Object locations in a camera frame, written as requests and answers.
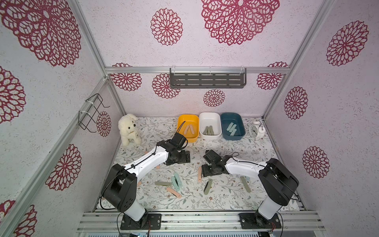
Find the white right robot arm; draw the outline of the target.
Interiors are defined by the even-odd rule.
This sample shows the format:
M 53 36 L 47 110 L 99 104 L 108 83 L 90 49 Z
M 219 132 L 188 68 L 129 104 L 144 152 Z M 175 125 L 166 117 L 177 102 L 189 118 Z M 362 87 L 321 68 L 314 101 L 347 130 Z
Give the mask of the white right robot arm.
M 299 186 L 298 179 L 278 159 L 257 163 L 232 155 L 222 157 L 213 150 L 207 150 L 203 158 L 207 161 L 202 166 L 203 177 L 233 174 L 260 180 L 267 197 L 256 211 L 257 219 L 272 219 L 289 204 Z

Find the mint green fruit knife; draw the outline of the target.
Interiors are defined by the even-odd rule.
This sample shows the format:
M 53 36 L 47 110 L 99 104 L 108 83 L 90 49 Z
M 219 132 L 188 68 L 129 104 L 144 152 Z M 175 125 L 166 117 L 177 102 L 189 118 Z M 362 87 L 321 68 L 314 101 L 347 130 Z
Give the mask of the mint green fruit knife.
M 176 179 L 175 176 L 172 176 L 172 177 L 171 177 L 171 183 L 172 183 L 172 185 L 173 185 L 175 191 L 179 192 L 179 191 L 180 191 L 180 187 L 179 187 L 179 185 L 178 185 L 178 183 L 177 183 L 177 179 Z
M 178 183 L 178 185 L 179 185 L 179 187 L 181 189 L 183 187 L 183 185 L 182 185 L 182 182 L 180 180 L 180 177 L 179 177 L 178 173 L 174 173 L 174 176 L 176 177 L 177 183 Z
M 229 124 L 229 126 L 227 127 L 227 131 L 229 131 L 229 130 L 230 130 L 230 128 L 231 128 L 233 125 L 234 125 L 234 123 L 233 123 L 233 122 L 231 122 L 231 123 Z
M 235 128 L 236 128 L 236 124 L 234 124 L 234 125 L 230 128 L 229 132 L 231 133 Z
M 236 132 L 237 132 L 237 129 L 235 128 L 235 129 L 231 132 L 230 136 L 234 136 Z

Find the white plush dog toy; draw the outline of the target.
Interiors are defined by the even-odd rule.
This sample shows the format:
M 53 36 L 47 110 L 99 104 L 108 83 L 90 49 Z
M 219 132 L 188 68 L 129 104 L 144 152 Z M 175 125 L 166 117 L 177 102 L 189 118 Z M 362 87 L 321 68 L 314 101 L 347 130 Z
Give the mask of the white plush dog toy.
M 133 140 L 136 145 L 142 144 L 141 134 L 136 124 L 137 120 L 138 118 L 133 114 L 127 114 L 119 119 L 118 129 L 121 138 L 121 147 L 126 148 L 130 140 Z

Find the white alarm clock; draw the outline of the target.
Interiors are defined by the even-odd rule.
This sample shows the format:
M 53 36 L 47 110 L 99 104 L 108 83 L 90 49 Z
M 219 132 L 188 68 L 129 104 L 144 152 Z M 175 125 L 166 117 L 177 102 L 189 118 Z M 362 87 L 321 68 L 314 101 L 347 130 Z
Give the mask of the white alarm clock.
M 265 127 L 260 120 L 254 120 L 249 126 L 249 134 L 254 140 L 259 140 L 265 135 Z

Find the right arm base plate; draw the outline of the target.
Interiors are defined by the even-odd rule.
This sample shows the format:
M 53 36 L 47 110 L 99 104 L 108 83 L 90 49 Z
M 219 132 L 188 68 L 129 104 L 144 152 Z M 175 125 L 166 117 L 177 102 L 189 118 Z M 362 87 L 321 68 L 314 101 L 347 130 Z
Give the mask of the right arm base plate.
M 265 219 L 261 214 L 243 212 L 239 215 L 242 229 L 278 229 L 281 228 L 281 221 L 277 213 L 271 219 Z

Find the grey wall shelf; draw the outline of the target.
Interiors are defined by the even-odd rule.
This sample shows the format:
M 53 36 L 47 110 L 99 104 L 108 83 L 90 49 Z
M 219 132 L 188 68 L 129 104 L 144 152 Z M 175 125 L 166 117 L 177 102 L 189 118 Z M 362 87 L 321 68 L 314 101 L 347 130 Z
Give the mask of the grey wall shelf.
M 240 73 L 176 73 L 170 68 L 169 84 L 174 89 L 242 89 L 247 76 L 244 69 Z

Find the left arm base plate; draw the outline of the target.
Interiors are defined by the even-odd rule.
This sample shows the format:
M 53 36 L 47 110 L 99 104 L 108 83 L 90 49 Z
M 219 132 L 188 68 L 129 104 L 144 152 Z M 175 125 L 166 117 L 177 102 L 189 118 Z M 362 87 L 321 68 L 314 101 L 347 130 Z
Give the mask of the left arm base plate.
M 161 214 L 145 213 L 139 221 L 133 220 L 126 214 L 121 221 L 121 230 L 160 230 Z

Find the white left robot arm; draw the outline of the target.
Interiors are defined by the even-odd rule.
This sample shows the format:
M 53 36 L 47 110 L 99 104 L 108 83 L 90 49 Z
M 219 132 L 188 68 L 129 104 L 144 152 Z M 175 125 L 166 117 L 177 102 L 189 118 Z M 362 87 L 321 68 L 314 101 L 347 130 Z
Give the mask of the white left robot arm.
M 101 197 L 117 211 L 135 222 L 141 221 L 147 211 L 136 200 L 137 183 L 160 164 L 167 166 L 190 163 L 190 153 L 185 148 L 187 138 L 175 133 L 173 138 L 158 142 L 141 158 L 126 165 L 113 165 L 101 190 Z

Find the dark teal storage box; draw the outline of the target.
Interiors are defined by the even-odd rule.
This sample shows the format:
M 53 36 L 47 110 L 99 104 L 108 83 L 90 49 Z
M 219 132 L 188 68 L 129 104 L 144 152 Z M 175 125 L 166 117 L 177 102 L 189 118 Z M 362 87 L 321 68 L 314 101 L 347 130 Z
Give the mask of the dark teal storage box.
M 242 117 L 237 113 L 222 113 L 221 124 L 222 135 L 226 140 L 238 141 L 246 134 Z

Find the yellow storage box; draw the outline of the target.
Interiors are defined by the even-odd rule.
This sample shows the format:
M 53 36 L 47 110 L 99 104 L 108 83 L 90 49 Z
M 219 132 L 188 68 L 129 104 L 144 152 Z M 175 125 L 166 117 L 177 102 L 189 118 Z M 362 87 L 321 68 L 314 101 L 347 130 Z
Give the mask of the yellow storage box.
M 199 137 L 199 117 L 192 114 L 180 115 L 177 130 L 189 143 L 195 143 Z

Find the white storage box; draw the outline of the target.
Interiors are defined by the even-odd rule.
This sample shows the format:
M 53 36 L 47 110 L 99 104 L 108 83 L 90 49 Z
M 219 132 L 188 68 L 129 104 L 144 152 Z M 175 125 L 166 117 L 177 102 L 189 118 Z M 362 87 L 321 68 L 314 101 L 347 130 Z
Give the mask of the white storage box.
M 199 115 L 199 133 L 204 140 L 219 140 L 222 138 L 221 117 L 217 113 L 203 112 Z

